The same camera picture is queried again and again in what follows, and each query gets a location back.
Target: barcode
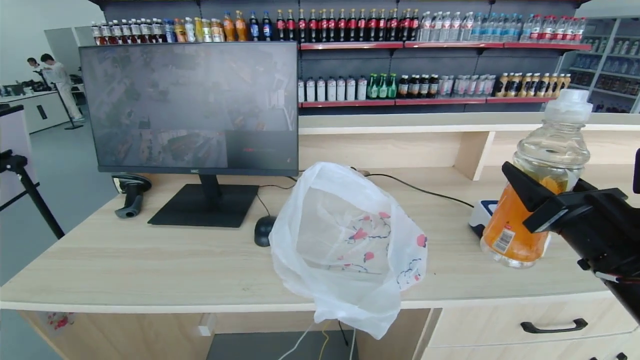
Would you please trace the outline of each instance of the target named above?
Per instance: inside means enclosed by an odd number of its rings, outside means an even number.
[[[507,252],[507,248],[509,248],[509,244],[511,243],[511,240],[513,240],[513,237],[515,235],[516,233],[514,233],[513,231],[503,229],[500,237],[498,238],[498,241],[493,243],[493,248],[504,254],[505,252]]]

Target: computer monitor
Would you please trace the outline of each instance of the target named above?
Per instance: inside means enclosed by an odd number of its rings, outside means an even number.
[[[149,220],[239,227],[257,186],[298,175],[294,42],[80,48],[98,171],[198,174]]]

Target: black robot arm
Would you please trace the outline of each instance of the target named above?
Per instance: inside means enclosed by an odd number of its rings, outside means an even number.
[[[555,195],[508,162],[502,172],[532,212],[524,226],[562,236],[580,256],[578,265],[600,278],[640,323],[640,209],[617,188],[598,190],[579,179],[572,192]],[[638,183],[640,176],[634,192],[640,192]]]

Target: barcode scanner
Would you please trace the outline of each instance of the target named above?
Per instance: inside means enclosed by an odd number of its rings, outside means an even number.
[[[151,181],[136,174],[112,174],[113,184],[118,193],[125,194],[124,207],[115,211],[119,218],[138,216],[142,210],[142,194],[151,189]]]

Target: yellow wire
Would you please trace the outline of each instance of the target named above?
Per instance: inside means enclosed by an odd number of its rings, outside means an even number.
[[[326,340],[324,341],[324,344],[322,344],[322,348],[320,349],[320,356],[318,357],[318,360],[322,360],[322,353],[324,352],[324,347],[329,342],[329,335],[327,335],[326,332],[324,332],[326,328],[329,326],[329,323],[330,323],[330,320],[327,320],[326,324],[322,328],[322,335],[325,336]]]

